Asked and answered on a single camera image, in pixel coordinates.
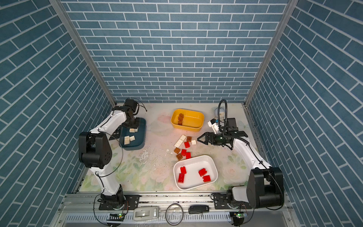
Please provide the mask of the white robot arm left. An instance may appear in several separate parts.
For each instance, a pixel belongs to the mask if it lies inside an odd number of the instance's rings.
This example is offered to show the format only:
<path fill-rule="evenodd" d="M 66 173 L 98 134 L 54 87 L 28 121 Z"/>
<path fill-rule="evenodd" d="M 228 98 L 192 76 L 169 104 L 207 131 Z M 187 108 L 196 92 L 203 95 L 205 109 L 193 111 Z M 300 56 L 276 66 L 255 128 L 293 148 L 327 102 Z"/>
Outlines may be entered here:
<path fill-rule="evenodd" d="M 164 158 L 154 156 L 153 160 L 162 162 L 161 167 L 147 167 L 145 161 L 133 161 L 138 165 L 141 173 L 137 176 L 129 174 L 122 169 L 123 157 L 119 158 L 116 168 L 111 165 L 113 157 L 111 141 L 122 152 L 146 148 L 155 151 L 158 146 L 170 146 L 174 139 L 170 139 L 170 130 L 155 132 L 147 125 L 144 117 L 139 117 L 140 108 L 145 105 L 136 98 L 127 98 L 123 105 L 116 105 L 110 114 L 95 128 L 84 131 L 79 135 L 79 161 L 89 168 L 95 175 L 101 187 L 101 194 L 117 199 L 122 193 L 122 184 L 117 176 L 124 174 L 135 179 L 135 184 L 141 184 L 137 191 L 163 191 L 164 181 L 171 180 L 171 169 L 168 168 Z"/>

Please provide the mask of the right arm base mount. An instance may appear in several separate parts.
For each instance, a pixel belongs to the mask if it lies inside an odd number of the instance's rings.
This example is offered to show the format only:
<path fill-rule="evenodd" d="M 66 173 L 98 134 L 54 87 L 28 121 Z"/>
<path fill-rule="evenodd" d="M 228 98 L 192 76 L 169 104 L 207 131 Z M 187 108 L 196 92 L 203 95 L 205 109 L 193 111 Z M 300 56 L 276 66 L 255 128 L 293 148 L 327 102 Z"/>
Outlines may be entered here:
<path fill-rule="evenodd" d="M 237 209 L 252 209 L 248 202 L 244 201 L 233 201 L 226 194 L 212 193 L 210 198 L 213 201 L 214 208 L 216 210 L 237 210 Z"/>

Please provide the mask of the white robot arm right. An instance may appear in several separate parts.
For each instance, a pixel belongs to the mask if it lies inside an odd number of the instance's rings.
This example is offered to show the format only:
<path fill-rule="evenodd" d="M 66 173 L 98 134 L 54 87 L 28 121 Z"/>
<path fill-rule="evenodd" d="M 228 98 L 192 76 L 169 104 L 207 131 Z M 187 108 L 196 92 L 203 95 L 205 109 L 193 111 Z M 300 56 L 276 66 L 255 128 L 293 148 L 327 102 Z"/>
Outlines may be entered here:
<path fill-rule="evenodd" d="M 236 151 L 250 169 L 247 185 L 229 187 L 226 199 L 218 200 L 216 206 L 227 203 L 233 209 L 244 206 L 247 209 L 267 208 L 272 211 L 284 206 L 283 172 L 279 167 L 273 167 L 264 160 L 246 137 L 205 132 L 197 141 Z"/>

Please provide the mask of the red lego brick lowest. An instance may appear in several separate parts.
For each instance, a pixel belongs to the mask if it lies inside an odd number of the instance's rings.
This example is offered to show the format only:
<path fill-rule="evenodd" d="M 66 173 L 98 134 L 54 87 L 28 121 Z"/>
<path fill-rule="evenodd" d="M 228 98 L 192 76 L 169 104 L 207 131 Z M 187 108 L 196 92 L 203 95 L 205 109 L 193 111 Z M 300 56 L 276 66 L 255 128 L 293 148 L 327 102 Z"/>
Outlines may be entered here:
<path fill-rule="evenodd" d="M 190 159 L 192 156 L 191 156 L 191 153 L 190 152 L 187 152 L 186 153 L 186 159 Z"/>

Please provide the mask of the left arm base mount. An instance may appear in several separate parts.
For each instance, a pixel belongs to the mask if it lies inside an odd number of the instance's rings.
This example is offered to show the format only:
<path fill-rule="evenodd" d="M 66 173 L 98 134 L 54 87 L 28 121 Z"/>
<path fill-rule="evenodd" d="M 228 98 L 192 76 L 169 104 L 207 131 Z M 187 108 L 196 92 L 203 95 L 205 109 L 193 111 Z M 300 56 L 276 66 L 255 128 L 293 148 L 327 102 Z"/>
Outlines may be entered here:
<path fill-rule="evenodd" d="M 135 210 L 138 208 L 140 195 L 131 194 L 116 198 L 115 196 L 103 196 L 97 199 L 101 211 Z"/>

